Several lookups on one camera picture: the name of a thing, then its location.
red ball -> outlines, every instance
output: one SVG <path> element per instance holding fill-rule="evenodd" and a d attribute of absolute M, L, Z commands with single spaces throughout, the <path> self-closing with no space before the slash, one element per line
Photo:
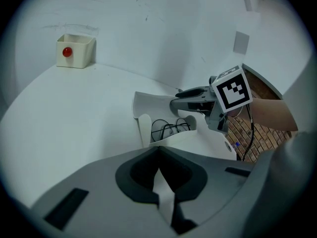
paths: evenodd
<path fill-rule="evenodd" d="M 68 58 L 73 53 L 73 50 L 70 47 L 63 49 L 63 56 Z"/>

white container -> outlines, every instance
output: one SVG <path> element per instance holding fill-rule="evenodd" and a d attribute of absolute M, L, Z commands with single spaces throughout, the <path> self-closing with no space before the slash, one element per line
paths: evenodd
<path fill-rule="evenodd" d="M 56 66 L 85 68 L 91 61 L 95 41 L 89 36 L 62 35 L 56 44 Z"/>

small box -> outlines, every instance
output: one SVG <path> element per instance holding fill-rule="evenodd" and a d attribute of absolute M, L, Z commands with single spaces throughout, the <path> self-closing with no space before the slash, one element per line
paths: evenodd
<path fill-rule="evenodd" d="M 91 61 L 95 41 L 89 36 L 62 35 L 56 44 L 56 66 L 85 68 Z"/>
<path fill-rule="evenodd" d="M 252 102 L 252 94 L 240 66 L 220 74 L 211 84 L 224 113 Z"/>

human arm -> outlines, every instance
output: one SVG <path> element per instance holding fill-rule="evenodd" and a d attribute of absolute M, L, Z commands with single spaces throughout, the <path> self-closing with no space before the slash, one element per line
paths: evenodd
<path fill-rule="evenodd" d="M 253 98 L 250 108 L 254 123 L 277 130 L 298 130 L 294 118 L 283 100 Z M 239 113 L 240 109 L 229 111 L 228 115 L 234 117 Z M 238 117 L 245 120 L 249 119 L 246 107 L 242 109 Z"/>

white table surface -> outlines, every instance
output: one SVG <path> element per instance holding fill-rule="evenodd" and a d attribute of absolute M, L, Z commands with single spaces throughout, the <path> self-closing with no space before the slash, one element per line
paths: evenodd
<path fill-rule="evenodd" d="M 36 78 L 0 123 L 0 164 L 9 194 L 30 207 L 84 165 L 142 148 L 132 115 L 135 91 L 177 93 L 157 81 L 100 64 L 85 69 L 52 66 Z M 198 135 L 173 147 L 235 159 L 225 137 L 208 130 L 202 115 L 194 115 Z"/>

